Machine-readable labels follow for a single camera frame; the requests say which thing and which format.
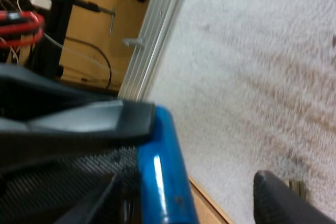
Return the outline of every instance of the red wire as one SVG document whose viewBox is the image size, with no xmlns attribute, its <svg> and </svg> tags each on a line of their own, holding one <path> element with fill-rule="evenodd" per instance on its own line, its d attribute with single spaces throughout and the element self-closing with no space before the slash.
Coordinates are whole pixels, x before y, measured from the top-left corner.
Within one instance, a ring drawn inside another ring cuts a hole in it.
<svg viewBox="0 0 336 224">
<path fill-rule="evenodd" d="M 7 19 L 9 15 L 8 13 L 0 12 L 0 20 Z M 33 12 L 21 12 L 19 15 L 21 18 L 29 18 L 31 21 L 24 24 L 0 26 L 0 35 L 20 35 L 22 33 L 26 35 L 38 30 L 37 34 L 28 40 L 0 41 L 0 48 L 31 45 L 43 37 L 44 18 L 41 15 L 34 14 Z"/>
<path fill-rule="evenodd" d="M 38 42 L 39 40 L 41 40 L 41 38 L 43 37 L 43 29 L 40 28 L 37 32 L 36 35 L 33 36 L 33 38 L 31 39 L 26 39 L 26 40 L 9 40 L 6 42 L 0 41 L 0 48 L 3 47 L 19 47 L 19 46 L 28 46 L 28 45 L 32 45 L 35 44 L 36 42 Z"/>
</svg>

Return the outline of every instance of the blue metal tube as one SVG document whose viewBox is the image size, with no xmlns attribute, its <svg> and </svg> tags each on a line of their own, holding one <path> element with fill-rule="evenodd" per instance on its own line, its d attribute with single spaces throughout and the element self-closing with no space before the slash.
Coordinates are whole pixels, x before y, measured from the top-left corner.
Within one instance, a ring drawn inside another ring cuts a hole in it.
<svg viewBox="0 0 336 224">
<path fill-rule="evenodd" d="M 152 141 L 138 150 L 144 224 L 197 224 L 198 218 L 174 123 L 156 108 Z"/>
</svg>

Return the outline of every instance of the wooden panel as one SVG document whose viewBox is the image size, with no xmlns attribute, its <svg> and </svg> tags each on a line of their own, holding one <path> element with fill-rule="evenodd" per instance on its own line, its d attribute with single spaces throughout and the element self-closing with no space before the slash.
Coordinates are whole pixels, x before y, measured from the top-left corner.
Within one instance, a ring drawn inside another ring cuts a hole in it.
<svg viewBox="0 0 336 224">
<path fill-rule="evenodd" d="M 112 37 L 109 37 L 111 16 L 105 13 L 94 13 L 74 6 L 68 26 L 67 36 L 85 40 L 95 44 L 107 55 L 112 68 L 112 83 L 118 89 L 127 70 L 133 48 L 123 45 L 124 38 L 137 38 L 149 0 L 140 3 L 136 0 L 85 0 L 97 3 L 107 9 L 116 8 Z M 102 64 L 106 64 L 100 54 L 90 47 L 66 41 L 65 46 L 94 58 Z M 80 82 L 82 77 L 86 79 L 98 79 L 101 81 L 91 83 L 104 87 L 109 78 L 109 70 L 100 68 L 91 61 L 85 60 L 76 54 L 63 51 L 61 64 L 65 66 L 64 78 L 69 81 Z M 72 69 L 87 73 L 87 76 L 72 71 Z"/>
<path fill-rule="evenodd" d="M 215 204 L 196 181 L 192 178 L 189 180 L 200 224 L 234 224 L 229 216 Z"/>
</svg>

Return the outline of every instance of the wood trim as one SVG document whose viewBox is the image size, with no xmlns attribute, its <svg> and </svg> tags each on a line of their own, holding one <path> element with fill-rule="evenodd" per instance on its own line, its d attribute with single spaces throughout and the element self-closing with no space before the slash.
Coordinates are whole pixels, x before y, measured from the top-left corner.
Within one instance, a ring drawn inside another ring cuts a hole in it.
<svg viewBox="0 0 336 224">
<path fill-rule="evenodd" d="M 230 217 L 220 209 L 219 206 L 210 198 L 204 189 L 192 178 L 189 178 L 191 183 L 191 188 L 194 193 L 200 196 L 202 202 L 207 206 L 207 208 L 212 212 L 214 216 L 217 217 L 219 223 L 234 224 Z"/>
</svg>

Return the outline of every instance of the carpet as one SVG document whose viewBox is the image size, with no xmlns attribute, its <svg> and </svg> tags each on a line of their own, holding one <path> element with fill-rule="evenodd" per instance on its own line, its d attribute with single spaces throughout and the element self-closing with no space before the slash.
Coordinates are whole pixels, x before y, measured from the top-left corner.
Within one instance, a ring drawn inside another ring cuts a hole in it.
<svg viewBox="0 0 336 224">
<path fill-rule="evenodd" d="M 254 223 L 259 169 L 303 180 L 336 219 L 334 33 L 335 0 L 184 0 L 147 99 L 234 222 Z"/>
</svg>

